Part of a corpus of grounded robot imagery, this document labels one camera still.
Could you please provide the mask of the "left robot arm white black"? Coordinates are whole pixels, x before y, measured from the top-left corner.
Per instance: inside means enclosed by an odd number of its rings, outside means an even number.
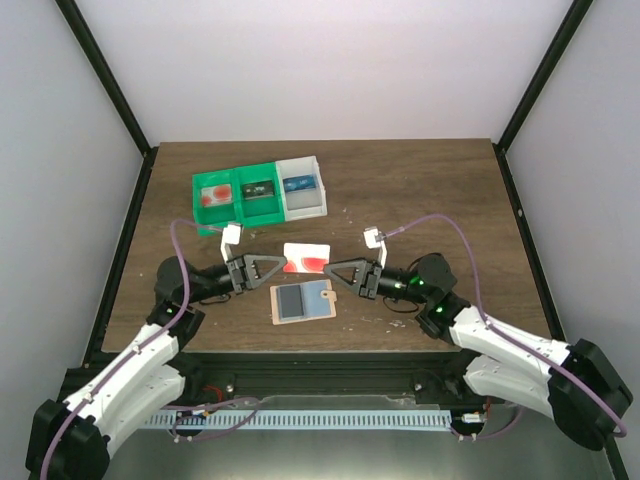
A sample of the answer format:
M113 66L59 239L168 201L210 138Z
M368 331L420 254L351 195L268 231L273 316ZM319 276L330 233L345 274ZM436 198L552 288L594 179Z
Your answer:
M174 401L195 403L204 385L184 354L205 314L198 302L252 291L281 271L283 256L244 254L198 269L176 255L158 267L156 303L106 367L61 401L35 412L26 454L33 479L101 479L126 440Z

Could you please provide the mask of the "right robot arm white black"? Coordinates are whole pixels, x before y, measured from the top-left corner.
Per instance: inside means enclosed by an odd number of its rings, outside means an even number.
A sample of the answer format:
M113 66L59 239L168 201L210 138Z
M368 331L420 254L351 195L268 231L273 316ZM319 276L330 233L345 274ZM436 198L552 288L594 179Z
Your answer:
M543 338L487 315L455 293L457 280L441 254L425 255L409 270L356 258L323 271L360 298L419 306L421 330L468 355L462 381L475 395L536 411L590 450L627 434L623 416L633 395L599 346Z

